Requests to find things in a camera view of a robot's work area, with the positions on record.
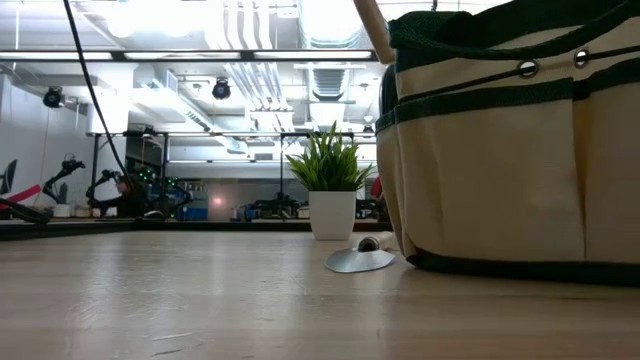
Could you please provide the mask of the narrow trowel with wooden handle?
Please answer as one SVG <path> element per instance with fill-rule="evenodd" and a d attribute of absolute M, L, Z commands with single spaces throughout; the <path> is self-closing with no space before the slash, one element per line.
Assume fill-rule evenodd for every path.
<path fill-rule="evenodd" d="M 397 245 L 393 232 L 381 232 L 362 238 L 354 247 L 334 252 L 325 260 L 325 267 L 336 273 L 370 272 L 391 265 Z"/>

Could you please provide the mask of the beige gardening bag green trim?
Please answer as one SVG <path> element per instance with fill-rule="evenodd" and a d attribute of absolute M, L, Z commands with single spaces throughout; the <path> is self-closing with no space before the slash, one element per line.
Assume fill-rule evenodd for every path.
<path fill-rule="evenodd" d="M 640 287 L 640 0 L 511 0 L 389 24 L 378 171 L 436 272 Z"/>

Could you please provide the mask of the green plant in white pot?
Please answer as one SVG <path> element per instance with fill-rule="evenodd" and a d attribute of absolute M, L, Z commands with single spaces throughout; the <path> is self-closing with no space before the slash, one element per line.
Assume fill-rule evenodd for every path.
<path fill-rule="evenodd" d="M 287 161 L 292 174 L 309 194 L 309 219 L 315 239 L 350 238 L 356 219 L 357 191 L 374 166 L 358 165 L 359 145 L 346 142 L 336 124 L 309 135 L 309 147 Z"/>

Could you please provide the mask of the blue storage bin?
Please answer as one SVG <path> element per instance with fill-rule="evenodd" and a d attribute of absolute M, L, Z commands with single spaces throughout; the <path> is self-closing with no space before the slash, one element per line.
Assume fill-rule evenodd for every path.
<path fill-rule="evenodd" d="M 180 207 L 176 211 L 175 218 L 178 221 L 207 221 L 208 209 L 206 207 Z"/>

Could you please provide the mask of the person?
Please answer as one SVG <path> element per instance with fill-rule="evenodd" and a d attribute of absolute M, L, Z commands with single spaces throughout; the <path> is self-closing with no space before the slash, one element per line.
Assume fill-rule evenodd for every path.
<path fill-rule="evenodd" d="M 141 185 L 125 176 L 118 178 L 118 197 L 102 202 L 105 208 L 115 208 L 120 218 L 136 218 L 144 215 L 147 209 L 146 194 Z"/>

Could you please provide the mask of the black overhead beam with lights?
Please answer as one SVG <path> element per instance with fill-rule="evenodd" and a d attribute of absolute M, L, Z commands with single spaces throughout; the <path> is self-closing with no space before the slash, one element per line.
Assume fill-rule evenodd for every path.
<path fill-rule="evenodd" d="M 176 50 L 83 52 L 87 62 L 177 63 L 177 62 L 377 62 L 371 50 Z M 0 50 L 0 61 L 78 62 L 75 50 Z"/>

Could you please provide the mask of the red curved strip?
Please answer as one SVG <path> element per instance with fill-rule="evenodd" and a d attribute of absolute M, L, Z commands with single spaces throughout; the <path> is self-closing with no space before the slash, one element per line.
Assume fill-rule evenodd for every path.
<path fill-rule="evenodd" d="M 14 203 L 21 203 L 23 201 L 26 201 L 36 195 L 38 195 L 41 192 L 41 186 L 40 185 L 33 185 L 29 188 L 27 188 L 26 190 L 23 190 L 21 192 L 17 192 L 15 194 L 11 194 L 7 200 L 10 202 L 14 202 Z"/>

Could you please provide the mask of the small black background monitor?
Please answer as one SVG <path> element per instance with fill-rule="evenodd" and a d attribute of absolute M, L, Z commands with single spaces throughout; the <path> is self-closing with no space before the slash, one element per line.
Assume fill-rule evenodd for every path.
<path fill-rule="evenodd" d="M 7 194 L 11 191 L 17 163 L 17 159 L 12 160 L 8 163 L 4 171 L 0 173 L 0 195 Z"/>

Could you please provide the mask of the black aluminium table frame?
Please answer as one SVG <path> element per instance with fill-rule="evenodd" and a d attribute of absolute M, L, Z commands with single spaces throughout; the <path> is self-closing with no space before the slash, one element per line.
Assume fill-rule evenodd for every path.
<path fill-rule="evenodd" d="M 96 220 L 30 224 L 0 221 L 0 242 L 136 231 L 160 232 L 310 232 L 308 222 L 173 222 Z"/>

